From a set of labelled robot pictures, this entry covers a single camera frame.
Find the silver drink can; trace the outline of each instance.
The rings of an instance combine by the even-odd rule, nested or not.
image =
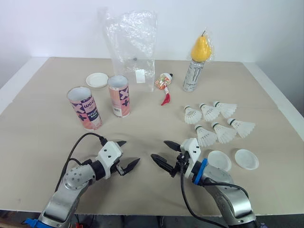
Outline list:
[[[186,92],[192,92],[195,90],[196,86],[198,85],[198,79],[201,74],[201,70],[203,69],[205,65],[204,62],[196,62],[194,60],[191,60],[187,75],[184,80],[184,84],[182,86],[182,89]]]

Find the beige table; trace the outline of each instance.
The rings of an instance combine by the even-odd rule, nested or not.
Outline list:
[[[202,149],[225,152],[232,161],[236,184],[250,195],[256,214],[304,213],[304,143],[276,104],[241,63],[207,64],[198,88],[183,92],[181,85],[188,61],[156,61],[156,75],[174,74],[170,85],[171,103],[160,106],[164,92],[140,93],[130,86],[131,114],[113,115],[107,88],[93,90],[103,126],[96,133],[109,140],[126,140],[123,158],[140,157],[135,169],[121,177],[117,173],[101,180],[82,196],[78,213],[189,215],[183,202],[179,176],[174,179],[150,158],[158,153],[175,163],[177,153],[162,141],[178,143],[195,137],[193,125],[183,121],[183,107],[211,104],[215,100],[237,103],[235,118],[255,122],[256,129],[245,139]],[[67,91],[84,86],[93,72],[113,75],[107,59],[50,58],[23,87],[0,115],[0,209],[41,211],[54,192],[66,157],[75,141],[86,131],[66,99]],[[218,121],[227,125],[223,118]],[[211,130],[210,124],[200,122]],[[100,150],[89,136],[74,157],[84,161]],[[259,158],[254,171],[240,168],[237,148],[251,150]],[[213,198],[202,188],[186,181],[186,194],[194,211],[219,215]]]

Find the pink cylindrical can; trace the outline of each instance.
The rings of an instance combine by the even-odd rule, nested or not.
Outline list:
[[[67,98],[86,130],[93,131],[102,125],[101,116],[89,88],[83,86],[72,88],[68,91]]]
[[[108,79],[113,112],[116,116],[126,117],[130,114],[130,98],[128,79],[121,75]]]

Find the badminton shuttlecock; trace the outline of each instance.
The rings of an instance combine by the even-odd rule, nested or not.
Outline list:
[[[194,129],[198,134],[199,145],[202,147],[213,145],[218,138],[217,134],[204,129],[201,125],[196,125]]]
[[[229,118],[237,109],[237,104],[226,104],[219,101],[213,102],[213,106],[217,107],[224,118]]]
[[[217,107],[209,106],[205,103],[201,103],[199,107],[203,113],[204,119],[208,122],[215,120],[219,116],[219,108]]]
[[[236,129],[237,133],[241,138],[248,136],[255,127],[255,123],[243,122],[233,118],[227,119],[227,123]]]
[[[185,122],[188,124],[196,124],[201,119],[201,112],[191,108],[190,106],[185,107]]]
[[[215,130],[220,143],[228,143],[237,135],[237,131],[235,129],[224,127],[219,125],[217,122],[212,123],[211,126]]]

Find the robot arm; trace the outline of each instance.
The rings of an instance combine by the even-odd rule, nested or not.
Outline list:
[[[68,228],[77,209],[81,195],[99,179],[108,179],[118,171],[124,176],[131,171],[139,159],[131,162],[125,169],[119,165],[122,156],[120,145],[107,141],[99,151],[95,161],[86,161],[69,170],[63,177],[58,190],[49,200],[38,219],[27,219],[25,223],[37,228]]]
[[[196,138],[187,139],[182,145],[171,141],[165,141],[165,143],[180,154],[175,167],[167,164],[163,157],[152,154],[151,157],[158,166],[174,177],[183,165],[185,178],[192,178],[194,184],[205,187],[230,228],[257,227],[248,196],[243,190],[228,186],[234,184],[231,176],[226,171],[209,165],[207,159],[203,162],[198,161],[201,151]]]

